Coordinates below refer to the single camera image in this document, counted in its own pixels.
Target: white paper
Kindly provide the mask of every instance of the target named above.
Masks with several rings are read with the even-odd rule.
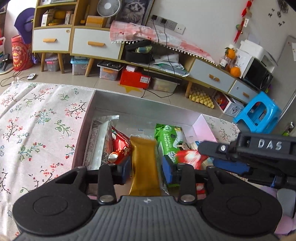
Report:
[[[246,19],[244,20],[244,27],[247,27],[247,26],[248,26],[248,23],[249,23],[249,19],[246,18]]]
[[[292,52],[293,52],[294,61],[296,61],[296,43],[292,43]]]

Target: toy box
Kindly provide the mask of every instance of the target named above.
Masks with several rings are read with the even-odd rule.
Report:
[[[217,102],[222,112],[226,115],[236,117],[244,109],[243,103],[223,94],[220,91],[215,91],[213,98]]]
[[[120,84],[147,89],[150,83],[150,79],[151,78],[149,76],[143,75],[140,70],[130,72],[126,70],[126,68],[123,68],[120,78]]]

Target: red snack wrapper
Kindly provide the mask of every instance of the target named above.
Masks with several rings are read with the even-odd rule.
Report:
[[[200,170],[200,166],[208,156],[201,155],[198,150],[181,150],[176,154],[179,162],[190,164],[194,169]]]
[[[113,152],[109,155],[109,163],[119,164],[131,152],[130,139],[112,127]]]

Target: snack package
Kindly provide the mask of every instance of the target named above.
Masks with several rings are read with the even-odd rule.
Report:
[[[168,156],[174,164],[179,162],[176,158],[178,151],[189,150],[181,127],[156,124],[155,139],[159,155]]]
[[[159,175],[155,157],[156,141],[131,136],[133,182],[129,195],[160,196]]]
[[[109,155],[109,163],[119,164],[131,152],[130,139],[112,127],[113,152]]]
[[[189,147],[192,150],[198,150],[200,143],[202,143],[202,141],[195,141],[195,142],[189,143]],[[208,157],[205,161],[202,162],[202,169],[205,170],[207,166],[213,166],[214,165],[213,161],[214,161],[213,157]]]
[[[208,156],[201,155],[198,150],[178,151],[176,157],[179,162],[190,164],[197,170],[201,169],[201,164],[208,158]]]
[[[97,170],[108,162],[112,147],[112,125],[115,125],[119,115],[101,116],[92,121],[84,154],[83,165],[88,170]]]

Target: orange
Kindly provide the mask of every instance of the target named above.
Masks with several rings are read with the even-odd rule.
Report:
[[[236,78],[240,77],[241,74],[239,67],[232,67],[230,73]]]
[[[235,58],[234,49],[226,48],[225,55],[230,59],[234,59]]]

